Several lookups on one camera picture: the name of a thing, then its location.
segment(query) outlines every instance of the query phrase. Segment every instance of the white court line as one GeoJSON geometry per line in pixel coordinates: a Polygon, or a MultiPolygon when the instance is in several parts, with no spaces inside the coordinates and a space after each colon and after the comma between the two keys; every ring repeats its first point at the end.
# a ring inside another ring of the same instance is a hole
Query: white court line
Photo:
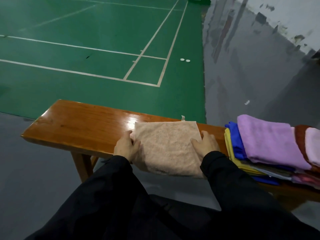
{"type": "MultiPolygon", "coordinates": [[[[82,48],[82,49],[88,49],[88,50],[94,50],[94,51],[111,52],[111,53],[118,53],[118,54],[123,54],[123,55],[130,55],[130,56],[139,56],[138,54],[131,54],[131,53],[119,52],[119,51],[113,51],[113,50],[97,49],[97,48],[90,48],[90,47],[77,46],[77,45],[71,45],[71,44],[61,44],[61,43],[55,43],[55,42],[49,42],[49,41],[43,41],[43,40],[27,39],[27,38],[22,38],[22,37],[15,37],[15,36],[5,36],[5,35],[1,35],[1,34],[0,34],[0,36],[1,37],[6,37],[6,38],[14,38],[14,39],[20,39],[20,40],[29,40],[29,41],[47,43],[47,44],[57,44],[57,45],[63,45],[63,46],[69,46],[69,47],[75,47],[75,48],[82,48]]],[[[165,60],[165,58],[154,57],[154,56],[143,56],[143,57],[149,57],[149,58],[153,58],[153,59],[165,60]]]]}
{"type": "Polygon", "coordinates": [[[78,10],[78,11],[76,11],[76,12],[72,12],[72,13],[69,13],[69,14],[67,14],[67,15],[64,15],[64,16],[61,16],[61,17],[54,18],[54,19],[52,19],[52,20],[48,20],[48,21],[42,22],[42,23],[40,23],[40,24],[36,24],[36,25],[31,26],[31,27],[28,27],[28,28],[19,29],[18,31],[19,31],[19,32],[23,32],[23,31],[26,31],[27,29],[30,29],[30,28],[40,27],[40,26],[42,26],[42,25],[49,24],[49,23],[52,23],[52,22],[54,22],[54,21],[57,21],[57,20],[60,20],[60,19],[64,19],[64,18],[67,18],[67,17],[69,17],[69,16],[78,14],[78,13],[80,13],[80,12],[86,11],[87,9],[93,8],[93,7],[95,7],[95,6],[96,6],[96,5],[92,5],[92,6],[90,6],[90,7],[83,8],[83,9],[78,10]]]}
{"type": "Polygon", "coordinates": [[[174,7],[177,5],[179,0],[176,1],[176,3],[173,5],[173,7],[171,8],[170,12],[168,13],[168,15],[166,16],[166,18],[162,21],[162,23],[160,24],[160,26],[158,27],[157,31],[154,33],[154,35],[152,36],[151,40],[148,42],[148,44],[146,44],[146,47],[142,50],[141,54],[138,56],[138,58],[136,59],[136,62],[133,63],[133,65],[130,67],[129,71],[127,72],[127,74],[124,76],[123,80],[127,80],[128,76],[130,75],[130,73],[132,72],[133,68],[136,66],[136,64],[138,63],[138,61],[140,60],[140,58],[143,56],[144,52],[146,51],[146,49],[149,47],[149,45],[151,44],[151,42],[153,41],[153,39],[155,38],[155,36],[157,35],[157,33],[159,32],[160,28],[162,27],[162,25],[165,23],[165,21],[167,20],[167,18],[169,17],[170,13],[172,12],[172,10],[174,9],[174,7]]]}
{"type": "Polygon", "coordinates": [[[182,16],[181,16],[181,20],[180,20],[179,26],[178,26],[177,31],[176,31],[176,34],[175,34],[175,36],[174,36],[174,38],[173,38],[173,41],[172,41],[172,44],[171,44],[171,47],[170,47],[170,50],[169,50],[167,59],[165,60],[165,63],[164,63],[164,66],[163,66],[163,69],[162,69],[160,78],[159,78],[159,80],[158,80],[158,84],[157,84],[158,87],[160,87],[161,82],[162,82],[162,79],[163,79],[163,76],[165,75],[166,68],[167,68],[167,65],[168,65],[168,62],[169,62],[169,58],[170,58],[170,56],[171,56],[172,49],[174,48],[174,43],[175,43],[175,41],[176,41],[176,38],[177,38],[177,35],[178,35],[178,32],[179,32],[180,26],[181,26],[181,23],[182,23],[182,19],[183,19],[184,13],[186,12],[187,5],[188,5],[188,2],[186,2],[186,6],[184,7],[184,10],[183,10],[183,13],[182,13],[182,16]]]}
{"type": "Polygon", "coordinates": [[[59,71],[59,72],[69,72],[69,73],[75,73],[75,74],[80,74],[80,75],[85,75],[85,76],[94,76],[94,77],[106,78],[106,79],[123,81],[123,82],[128,82],[128,83],[137,83],[137,84],[142,84],[142,85],[148,85],[148,86],[152,86],[152,87],[157,87],[156,84],[151,84],[151,83],[146,83],[146,82],[140,82],[140,81],[123,80],[123,79],[120,79],[120,78],[114,78],[114,77],[109,77],[109,76],[101,76],[101,75],[95,75],[95,74],[90,74],[90,73],[85,73],[85,72],[69,71],[69,70],[63,70],[63,69],[58,69],[58,68],[53,68],[53,67],[47,67],[47,66],[42,66],[42,65],[27,64],[27,63],[22,63],[22,62],[17,62],[17,61],[11,61],[11,60],[1,60],[1,59],[0,59],[0,61],[1,61],[1,62],[12,63],[12,64],[23,65],[23,66],[37,67],[37,68],[43,68],[43,69],[48,69],[48,70],[54,70],[54,71],[59,71]]]}
{"type": "Polygon", "coordinates": [[[122,5],[122,6],[140,7],[140,8],[154,8],[154,9],[170,10],[170,8],[139,6],[139,5],[117,3],[117,2],[106,2],[106,1],[95,1],[95,0],[74,0],[74,1],[91,2],[91,3],[105,3],[105,4],[115,4],[115,5],[122,5]]]}

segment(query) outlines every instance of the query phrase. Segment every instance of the person's left hand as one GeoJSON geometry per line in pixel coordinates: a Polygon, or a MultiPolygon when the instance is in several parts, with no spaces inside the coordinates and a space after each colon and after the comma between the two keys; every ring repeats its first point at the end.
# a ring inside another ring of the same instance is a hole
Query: person's left hand
{"type": "Polygon", "coordinates": [[[117,141],[113,152],[114,156],[123,156],[130,163],[134,160],[141,144],[141,141],[139,140],[131,141],[131,133],[132,130],[128,130],[123,134],[123,136],[117,141]]]}

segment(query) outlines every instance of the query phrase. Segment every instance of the black sleeve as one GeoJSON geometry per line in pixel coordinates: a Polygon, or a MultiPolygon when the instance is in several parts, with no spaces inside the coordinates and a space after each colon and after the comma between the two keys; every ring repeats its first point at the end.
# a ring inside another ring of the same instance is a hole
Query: black sleeve
{"type": "Polygon", "coordinates": [[[70,195],[44,227],[26,239],[101,239],[106,230],[114,232],[108,232],[109,236],[126,234],[117,228],[130,219],[136,197],[133,177],[126,158],[111,157],[70,195]]]}
{"type": "Polygon", "coordinates": [[[319,231],[287,212],[225,154],[208,153],[200,168],[233,233],[245,232],[257,239],[320,239],[319,231]]]}

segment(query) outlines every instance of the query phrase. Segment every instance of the bench leg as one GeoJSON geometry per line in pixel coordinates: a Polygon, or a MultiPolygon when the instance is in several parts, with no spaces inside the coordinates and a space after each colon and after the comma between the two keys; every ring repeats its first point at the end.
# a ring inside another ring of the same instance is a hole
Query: bench leg
{"type": "Polygon", "coordinates": [[[274,195],[274,197],[287,211],[290,212],[306,202],[305,199],[292,198],[284,195],[274,195]]]}
{"type": "Polygon", "coordinates": [[[94,173],[91,163],[91,156],[76,152],[71,152],[71,155],[81,182],[86,181],[86,179],[94,173]]]}

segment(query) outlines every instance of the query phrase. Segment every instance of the green court floor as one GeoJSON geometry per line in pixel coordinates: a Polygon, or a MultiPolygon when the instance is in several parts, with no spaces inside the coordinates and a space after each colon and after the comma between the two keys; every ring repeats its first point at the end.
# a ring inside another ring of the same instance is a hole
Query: green court floor
{"type": "Polygon", "coordinates": [[[37,118],[58,99],[204,123],[201,7],[0,0],[0,112],[37,118]]]}

